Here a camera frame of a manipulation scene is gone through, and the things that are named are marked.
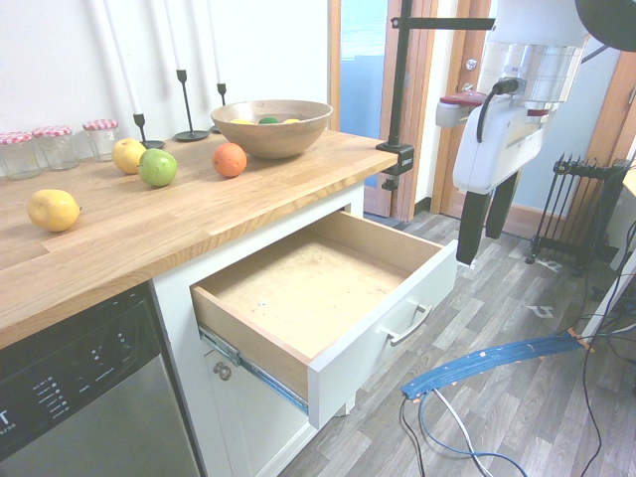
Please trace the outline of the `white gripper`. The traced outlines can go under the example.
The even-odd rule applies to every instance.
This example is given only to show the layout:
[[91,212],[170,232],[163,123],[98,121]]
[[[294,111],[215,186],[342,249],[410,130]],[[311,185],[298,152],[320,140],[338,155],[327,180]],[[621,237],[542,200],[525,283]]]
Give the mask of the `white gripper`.
[[500,96],[491,100],[477,139],[481,109],[471,112],[453,170],[453,184],[467,191],[462,209],[456,258],[471,264],[486,220],[486,237],[498,239],[518,185],[518,172],[540,152],[548,131],[545,121],[528,117],[528,110]]

